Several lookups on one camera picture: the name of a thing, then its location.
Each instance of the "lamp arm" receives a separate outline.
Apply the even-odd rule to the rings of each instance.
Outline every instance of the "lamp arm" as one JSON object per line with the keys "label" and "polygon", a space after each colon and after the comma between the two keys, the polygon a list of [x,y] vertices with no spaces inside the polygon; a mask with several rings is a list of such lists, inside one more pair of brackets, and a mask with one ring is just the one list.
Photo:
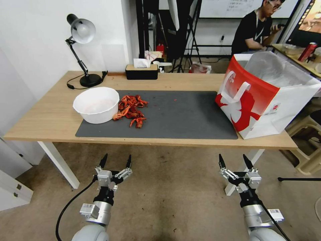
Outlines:
{"label": "lamp arm", "polygon": [[84,64],[84,62],[83,62],[82,60],[80,60],[80,59],[78,58],[76,52],[75,52],[74,49],[73,49],[73,44],[76,43],[76,41],[75,41],[75,40],[72,40],[72,37],[70,37],[70,38],[66,39],[66,43],[67,43],[68,46],[70,47],[71,52],[72,52],[72,53],[74,54],[74,56],[76,57],[78,64],[80,65],[81,69],[82,69],[82,70],[84,71],[84,73],[85,73],[85,76],[86,76],[86,77],[89,77],[89,74],[88,74],[88,70],[87,70],[86,65]]}

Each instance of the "bag handle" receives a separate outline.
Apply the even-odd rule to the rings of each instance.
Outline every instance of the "bag handle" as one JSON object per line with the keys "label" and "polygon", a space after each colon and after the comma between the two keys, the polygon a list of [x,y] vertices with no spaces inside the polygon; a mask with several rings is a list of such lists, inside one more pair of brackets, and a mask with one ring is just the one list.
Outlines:
{"label": "bag handle", "polygon": [[241,87],[239,88],[239,90],[237,91],[236,95],[234,97],[230,96],[227,91],[226,91],[226,88],[225,88],[225,85],[228,81],[229,78],[231,78],[232,76],[235,76],[235,72],[234,71],[230,71],[225,79],[224,79],[224,82],[223,84],[221,85],[221,88],[220,88],[220,91],[221,91],[221,95],[222,97],[224,97],[224,99],[226,99],[229,103],[236,103],[236,102],[239,102],[240,101],[240,98],[242,97],[242,95],[244,94],[244,92],[246,90],[249,90],[251,88],[251,85],[248,83],[248,82],[243,82]]}

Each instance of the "table leg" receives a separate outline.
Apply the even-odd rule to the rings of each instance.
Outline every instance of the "table leg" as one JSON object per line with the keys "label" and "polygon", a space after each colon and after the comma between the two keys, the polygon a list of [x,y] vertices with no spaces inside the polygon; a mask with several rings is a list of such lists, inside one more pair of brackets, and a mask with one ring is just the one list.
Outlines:
{"label": "table leg", "polygon": [[79,187],[79,181],[69,168],[63,157],[58,152],[57,148],[53,145],[52,142],[41,142],[38,141],[39,145],[47,153],[52,162],[56,165],[62,175],[67,179],[70,185],[77,189]]}
{"label": "table leg", "polygon": [[[251,160],[252,164],[254,165],[256,161],[259,159],[259,157],[263,154],[263,152],[264,152],[264,149],[251,150],[246,156]],[[248,168],[246,167],[244,161],[241,160],[241,162],[242,164],[237,171],[247,172]],[[225,193],[227,196],[231,196],[234,190],[235,190],[235,185],[229,183],[225,188]]]}

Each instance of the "shopping bag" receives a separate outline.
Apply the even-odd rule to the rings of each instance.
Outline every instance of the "shopping bag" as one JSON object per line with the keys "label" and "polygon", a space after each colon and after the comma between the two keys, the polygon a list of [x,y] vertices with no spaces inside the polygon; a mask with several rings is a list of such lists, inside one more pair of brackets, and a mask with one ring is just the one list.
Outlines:
{"label": "shopping bag", "polygon": [[234,55],[216,103],[244,138],[281,133],[321,83],[272,52]]}

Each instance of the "table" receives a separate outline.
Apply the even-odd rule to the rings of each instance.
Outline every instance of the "table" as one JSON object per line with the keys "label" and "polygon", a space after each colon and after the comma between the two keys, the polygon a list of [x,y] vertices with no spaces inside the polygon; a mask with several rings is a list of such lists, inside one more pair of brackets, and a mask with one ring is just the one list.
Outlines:
{"label": "table", "polygon": [[[71,90],[66,82],[80,74],[80,71],[68,71],[4,136],[7,140],[37,141],[73,188],[78,188],[79,181],[52,142],[250,148],[254,149],[248,154],[253,164],[264,149],[297,148],[285,131],[248,140],[243,140],[240,135],[236,140],[76,137],[75,133],[83,119],[72,105],[75,97],[84,90]],[[188,73],[163,73],[158,75],[157,80],[127,80],[125,76],[106,76],[99,86],[116,90],[218,91],[223,78],[224,74]],[[75,87],[77,83],[77,79],[71,82]],[[243,164],[238,171],[247,170]],[[226,194],[231,195],[234,189],[234,185],[228,185]]]}
{"label": "table", "polygon": [[294,62],[295,64],[299,65],[300,67],[302,67],[306,71],[308,71],[314,77],[321,78],[321,73],[318,73],[315,70],[316,63],[311,62],[311,61],[309,63],[300,62],[300,61],[298,61],[298,58],[299,58],[300,55],[287,55],[282,49],[282,44],[272,44],[272,47],[275,50],[277,50],[279,53],[281,53],[282,55],[284,55],[285,57],[290,59],[292,62]]}

